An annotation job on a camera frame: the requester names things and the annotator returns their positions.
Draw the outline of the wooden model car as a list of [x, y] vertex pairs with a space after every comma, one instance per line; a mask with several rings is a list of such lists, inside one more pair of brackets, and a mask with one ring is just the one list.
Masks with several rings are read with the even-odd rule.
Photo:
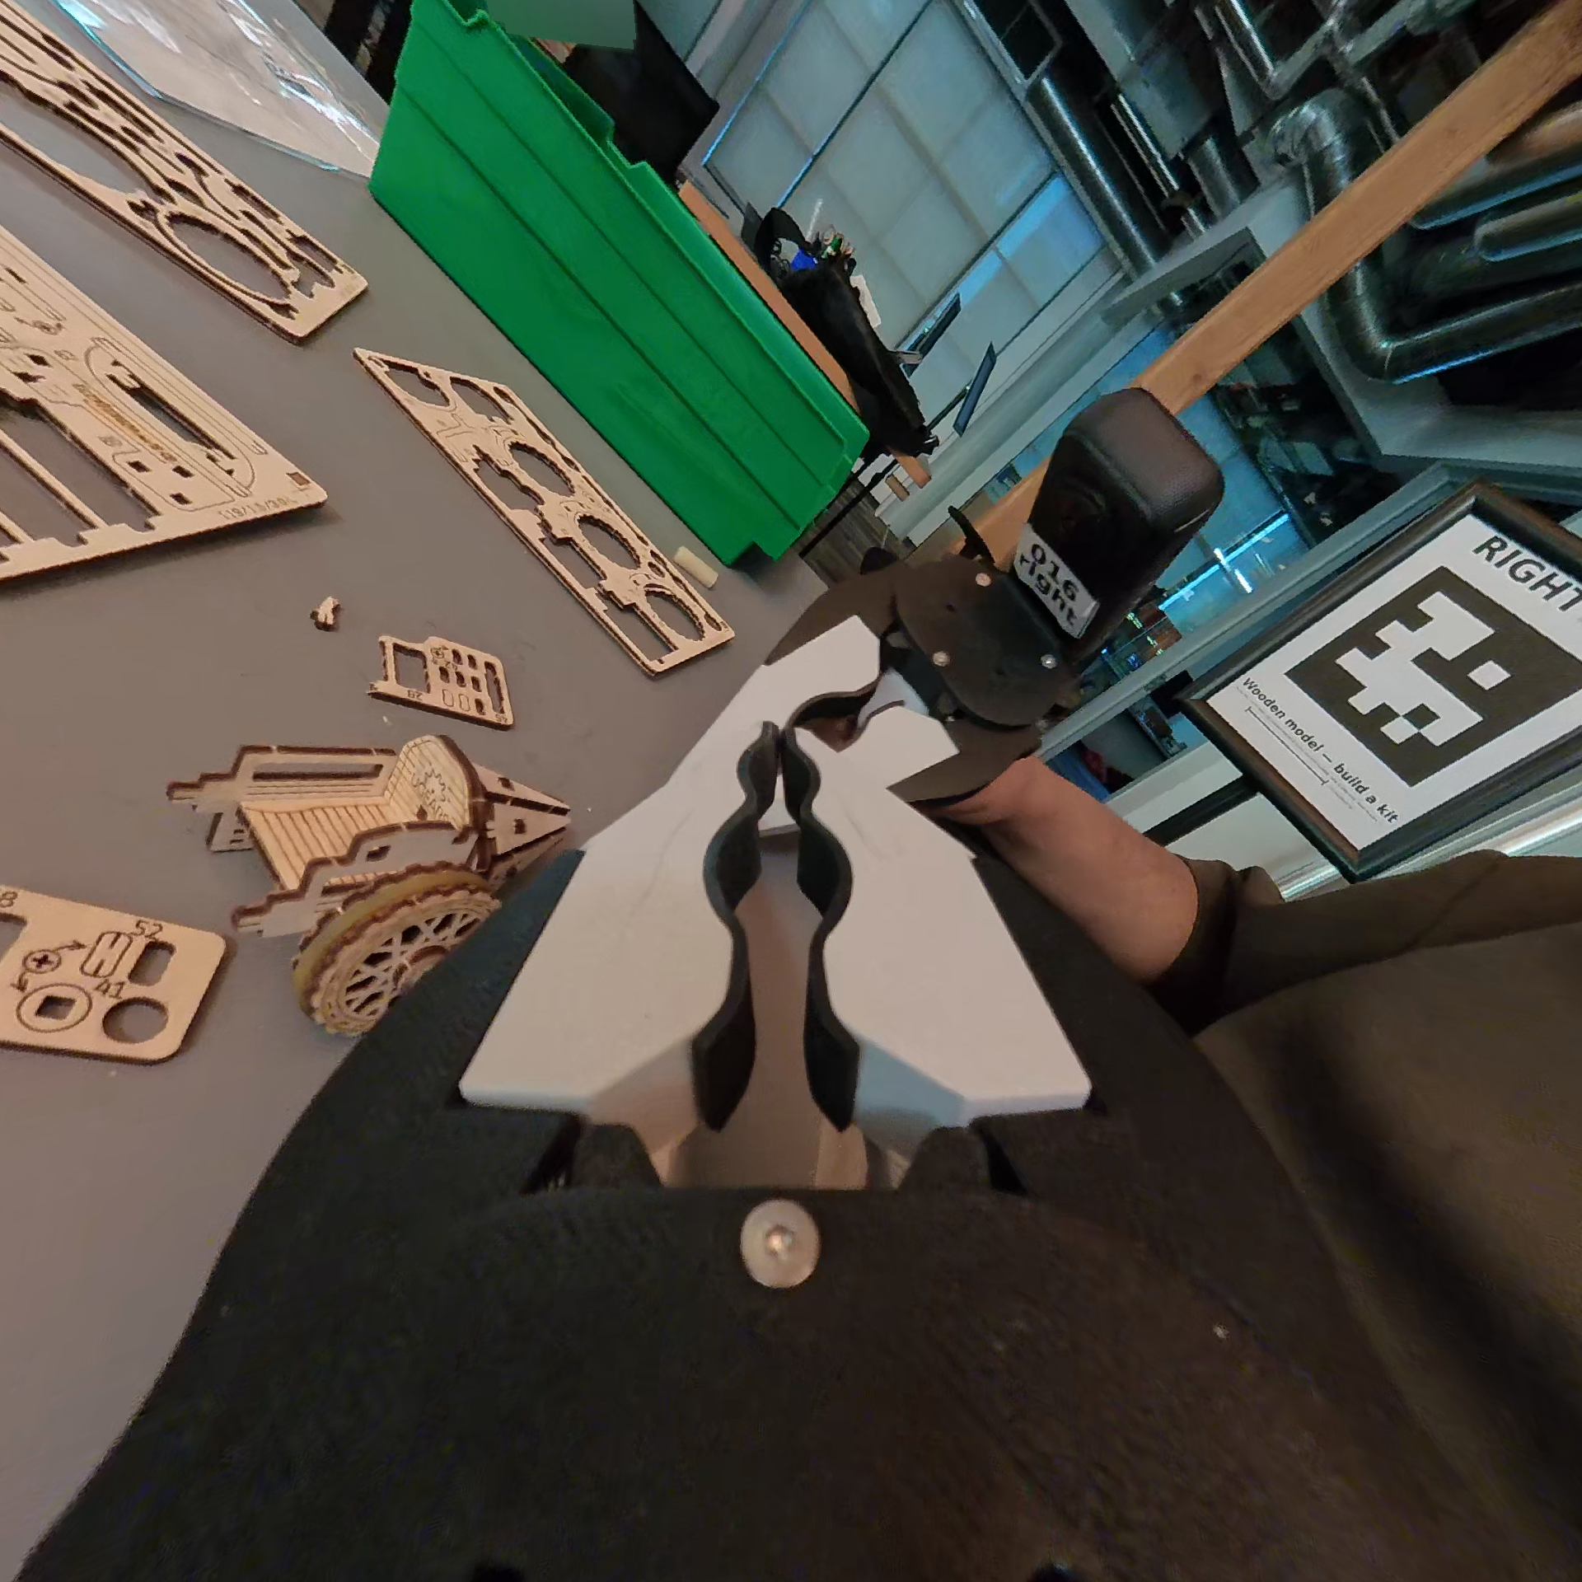
[[392, 747], [245, 745], [223, 772], [172, 781], [208, 816], [208, 849], [252, 850], [271, 890], [238, 905], [242, 937], [296, 939], [296, 1004], [366, 1035], [552, 852], [569, 806], [477, 765], [451, 738]]

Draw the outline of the small wooden grid panel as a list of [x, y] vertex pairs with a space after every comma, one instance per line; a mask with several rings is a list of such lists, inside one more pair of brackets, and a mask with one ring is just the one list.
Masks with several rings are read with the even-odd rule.
[[516, 723], [503, 663], [484, 649], [441, 636], [382, 636], [380, 660], [373, 697], [494, 729]]

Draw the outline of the large wooden parts sheet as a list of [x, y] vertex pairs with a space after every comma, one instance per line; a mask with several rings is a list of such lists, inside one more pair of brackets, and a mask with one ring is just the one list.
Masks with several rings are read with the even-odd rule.
[[10, 230], [1, 232], [1, 344], [3, 404], [47, 424], [145, 515], [107, 520], [3, 435], [3, 453], [75, 521], [63, 542], [3, 515], [5, 583], [325, 504], [320, 484]]

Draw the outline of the person's right hand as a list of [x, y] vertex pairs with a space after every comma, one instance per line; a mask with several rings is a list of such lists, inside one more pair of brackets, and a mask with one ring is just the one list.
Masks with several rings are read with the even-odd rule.
[[987, 786], [932, 811], [958, 832], [975, 832], [1023, 881], [1055, 898], [1075, 874], [1087, 816], [1103, 803], [1040, 757], [1012, 762]]

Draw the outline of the black bag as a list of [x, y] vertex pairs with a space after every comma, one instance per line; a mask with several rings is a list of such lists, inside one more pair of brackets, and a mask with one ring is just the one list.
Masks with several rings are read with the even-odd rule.
[[910, 378], [883, 344], [854, 285], [854, 257], [833, 237], [809, 242], [797, 221], [770, 208], [743, 238], [780, 293], [806, 322], [852, 387], [867, 428], [864, 458], [881, 448], [924, 457], [937, 440], [924, 419]]

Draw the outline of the wooden beam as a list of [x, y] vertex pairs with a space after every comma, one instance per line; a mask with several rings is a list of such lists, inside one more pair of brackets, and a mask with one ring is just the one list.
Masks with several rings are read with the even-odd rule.
[[1580, 5], [1554, 2], [1300, 227], [1133, 389], [1179, 416], [1580, 75]]

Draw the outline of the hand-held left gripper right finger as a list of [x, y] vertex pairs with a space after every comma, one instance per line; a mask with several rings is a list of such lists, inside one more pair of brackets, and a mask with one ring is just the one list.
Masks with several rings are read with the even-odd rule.
[[787, 1135], [792, 1176], [859, 1188], [934, 1130], [1075, 1111], [1092, 1084], [992, 900], [971, 850], [803, 731], [782, 738], [786, 798], [815, 893], [782, 859], [782, 1076], [809, 1043], [833, 1053], [840, 1125], [813, 1094]]

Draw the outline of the grey desk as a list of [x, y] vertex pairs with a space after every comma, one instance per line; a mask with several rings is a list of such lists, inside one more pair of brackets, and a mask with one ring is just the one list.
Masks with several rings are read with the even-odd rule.
[[[3, 225], [327, 491], [317, 511], [3, 590], [3, 879], [228, 936], [262, 890], [170, 781], [247, 743], [450, 729], [590, 835], [661, 782], [820, 591], [794, 557], [707, 595], [734, 639], [647, 677], [354, 361], [509, 385], [666, 552], [702, 544], [341, 172], [155, 100], [366, 279], [295, 346], [3, 152]], [[318, 631], [312, 608], [341, 600]], [[504, 661], [509, 731], [366, 694], [378, 636]], [[150, 1065], [3, 1048], [3, 1578], [124, 1432], [283, 1137], [346, 1057], [291, 994], [289, 939], [237, 939], [184, 1050]]]

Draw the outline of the wooden table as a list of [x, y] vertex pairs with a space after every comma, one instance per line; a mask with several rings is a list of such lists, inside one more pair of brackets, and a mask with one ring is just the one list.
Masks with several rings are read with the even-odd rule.
[[820, 366], [820, 371], [840, 392], [845, 404], [852, 409], [857, 409], [855, 392], [844, 368], [821, 344], [818, 336], [787, 300], [775, 279], [762, 267], [753, 252], [741, 242], [741, 237], [731, 230], [726, 215], [694, 182], [687, 179], [682, 179], [678, 186], [678, 196], [685, 208], [702, 227], [702, 230], [733, 261], [743, 278], [753, 286], [763, 303], [801, 346], [808, 358], [816, 366]]

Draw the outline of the framed marker sign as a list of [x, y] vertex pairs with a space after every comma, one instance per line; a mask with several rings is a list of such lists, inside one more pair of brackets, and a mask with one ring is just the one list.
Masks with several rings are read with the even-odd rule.
[[1346, 879], [1401, 866], [1578, 769], [1578, 528], [1474, 482], [1183, 709]]

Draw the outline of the black box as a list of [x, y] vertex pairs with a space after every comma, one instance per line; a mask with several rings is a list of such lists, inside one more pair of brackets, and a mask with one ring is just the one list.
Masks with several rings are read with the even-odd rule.
[[615, 143], [632, 163], [647, 163], [671, 187], [682, 181], [682, 163], [719, 104], [668, 44], [637, 15], [630, 49], [579, 44], [564, 61], [566, 73], [612, 119]]

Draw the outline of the silver ventilation ducts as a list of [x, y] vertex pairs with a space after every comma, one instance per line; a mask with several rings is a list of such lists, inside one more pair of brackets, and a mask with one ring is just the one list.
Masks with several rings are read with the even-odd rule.
[[[978, 3], [1034, 128], [1108, 245], [1091, 312], [1181, 329], [1251, 264], [1232, 247], [1219, 285], [1127, 293], [1270, 187], [1311, 218], [1490, 65], [1553, 3]], [[1578, 75], [1340, 274], [1323, 312], [1352, 365], [1392, 385], [1467, 378], [1464, 402], [1513, 402], [1505, 365], [1578, 341]]]

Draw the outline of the wooden parts sheet round holes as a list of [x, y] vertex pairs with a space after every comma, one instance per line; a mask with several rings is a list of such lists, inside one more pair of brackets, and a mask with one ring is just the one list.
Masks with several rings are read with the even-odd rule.
[[680, 566], [509, 385], [366, 348], [354, 358], [647, 675], [734, 639]]

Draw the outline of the long wooden parts sheet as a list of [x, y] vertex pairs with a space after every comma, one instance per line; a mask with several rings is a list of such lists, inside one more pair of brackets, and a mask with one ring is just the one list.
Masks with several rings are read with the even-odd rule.
[[129, 179], [68, 167], [3, 126], [3, 146], [296, 344], [366, 279], [305, 227], [17, 3], [1, 5], [1, 80]]

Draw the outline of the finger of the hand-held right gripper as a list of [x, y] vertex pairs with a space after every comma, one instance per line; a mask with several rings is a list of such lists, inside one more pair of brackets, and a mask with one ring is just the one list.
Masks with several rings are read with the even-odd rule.
[[740, 690], [740, 723], [786, 729], [821, 700], [864, 699], [879, 671], [879, 636], [849, 617], [753, 671]]
[[818, 740], [826, 755], [893, 787], [958, 753], [944, 724], [917, 702], [910, 687], [816, 694], [792, 718], [791, 741]]

